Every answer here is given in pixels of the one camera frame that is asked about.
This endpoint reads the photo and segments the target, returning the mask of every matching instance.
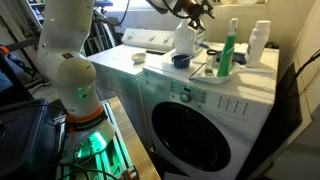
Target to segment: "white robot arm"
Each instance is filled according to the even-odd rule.
[[[93,132],[101,132],[107,142],[115,133],[113,126],[105,121],[107,117],[96,94],[94,66],[80,53],[90,32],[94,1],[47,0],[39,42],[39,69],[49,78],[69,112],[66,120],[72,137],[67,141],[70,151]],[[148,2],[162,14],[168,9],[175,14],[185,11],[194,28],[201,28],[199,18],[204,13],[211,16],[212,7],[207,0],[201,5],[193,0]]]

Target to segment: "blue cup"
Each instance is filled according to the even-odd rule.
[[[176,55],[172,57],[172,62],[175,68],[184,69],[189,67],[191,58],[189,55]]]

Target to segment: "laundry room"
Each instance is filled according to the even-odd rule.
[[[38,127],[59,144],[40,138],[57,160],[38,179],[320,179],[319,12],[320,0],[2,0],[0,152],[31,103],[59,129]],[[0,179],[53,164],[37,163]]]

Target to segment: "green bottle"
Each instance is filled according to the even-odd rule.
[[[229,32],[226,38],[226,43],[221,53],[217,77],[225,77],[229,75],[229,65],[230,65],[230,60],[234,53],[234,44],[236,42],[238,24],[239,24],[238,18],[231,19]]]

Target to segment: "washing machine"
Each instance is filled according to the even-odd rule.
[[[151,147],[140,88],[142,68],[174,48],[174,31],[127,28],[122,42],[88,60],[96,69],[96,84],[100,87],[97,91],[104,91],[98,94],[106,96],[100,98],[118,96],[140,140]],[[146,53],[145,61],[135,63],[131,59],[135,53]]]
[[[273,107],[279,52],[264,51],[259,68],[268,72],[239,71],[221,84],[191,78],[203,70],[205,51],[186,69],[174,68],[174,55],[143,68],[155,153],[191,178],[233,180]]]

